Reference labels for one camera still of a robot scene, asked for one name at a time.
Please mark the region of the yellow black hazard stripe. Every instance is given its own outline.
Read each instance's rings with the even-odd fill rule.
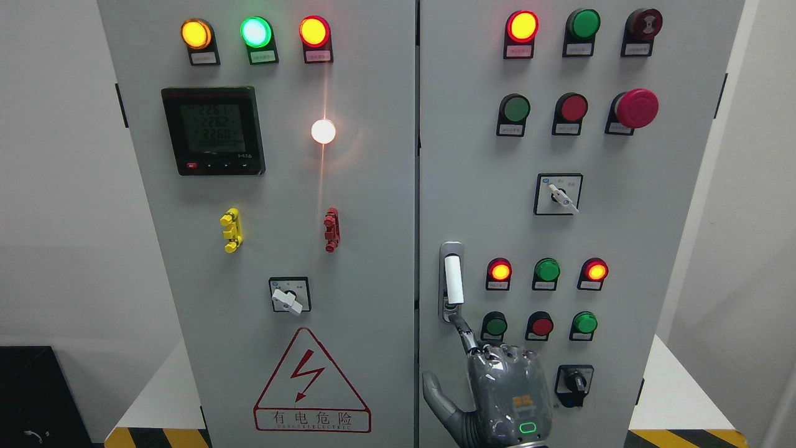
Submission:
[[[748,448],[736,430],[632,430],[625,448]]]
[[[207,430],[115,428],[105,448],[213,448]]]
[[[116,428],[105,448],[213,448],[207,430]],[[736,430],[632,430],[625,448],[748,448]]]

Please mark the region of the gray metal panel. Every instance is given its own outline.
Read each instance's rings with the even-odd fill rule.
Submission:
[[[437,318],[439,245],[461,241],[466,303],[476,331],[502,311],[505,340],[537,350],[552,388],[560,364],[593,364],[594,383],[581,409],[560,407],[550,446],[615,448],[623,444],[646,356],[677,252],[711,118],[743,1],[599,2],[595,55],[564,59],[564,23],[581,2],[453,0],[421,7],[420,368],[472,409],[455,330]],[[664,26],[650,58],[620,59],[632,11],[656,7]],[[504,61],[505,21],[515,10],[540,19],[535,57]],[[635,136],[603,134],[614,97],[632,88],[657,93],[661,109]],[[579,92],[589,112],[578,137],[551,136],[559,96]],[[503,96],[527,96],[533,110],[524,138],[496,137]],[[534,216],[539,173],[583,173],[577,216]],[[495,257],[513,265],[511,290],[485,291]],[[553,257],[562,274],[555,292],[531,291],[533,267]],[[579,291],[584,261],[602,257],[611,270],[603,291]],[[549,342],[526,342],[529,315],[547,311]],[[571,342],[580,311],[596,314],[592,342]],[[420,405],[420,445],[454,446]]]
[[[213,445],[410,446],[415,3],[169,0],[99,7]],[[297,31],[310,14],[330,23],[333,65],[302,60]],[[238,29],[249,15],[274,27],[278,64],[248,64]],[[189,65],[179,30],[191,17],[214,27],[220,66]],[[212,85],[256,88],[263,176],[177,174],[160,89]],[[310,126],[324,114],[338,136],[322,153]],[[224,252],[218,222],[230,206],[240,209],[245,236],[232,255]],[[342,242],[333,254],[322,238],[329,206],[341,217]],[[272,312],[267,279],[275,276],[308,276],[312,312]],[[302,326],[369,405],[370,434],[255,429],[252,408]]]

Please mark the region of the lcd display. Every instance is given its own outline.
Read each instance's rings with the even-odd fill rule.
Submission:
[[[246,152],[238,104],[181,104],[190,152]]]

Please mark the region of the warning triangle sign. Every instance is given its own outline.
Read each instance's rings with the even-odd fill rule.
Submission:
[[[296,330],[254,407],[261,431],[370,432],[368,405],[309,328]]]

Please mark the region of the white switch handle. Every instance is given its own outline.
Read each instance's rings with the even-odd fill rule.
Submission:
[[[550,187],[550,191],[552,191],[552,198],[556,200],[563,208],[569,209],[572,213],[578,214],[578,208],[575,206],[575,203],[564,193],[560,188],[556,187],[553,184],[548,185]]]
[[[445,257],[445,284],[448,291],[448,304],[463,304],[462,262],[459,260],[458,255],[448,255]]]
[[[274,291],[271,300],[274,301],[274,305],[277,309],[283,309],[293,316],[298,316],[301,314],[302,309],[304,309],[303,305],[296,300],[295,295],[283,293],[281,289]]]

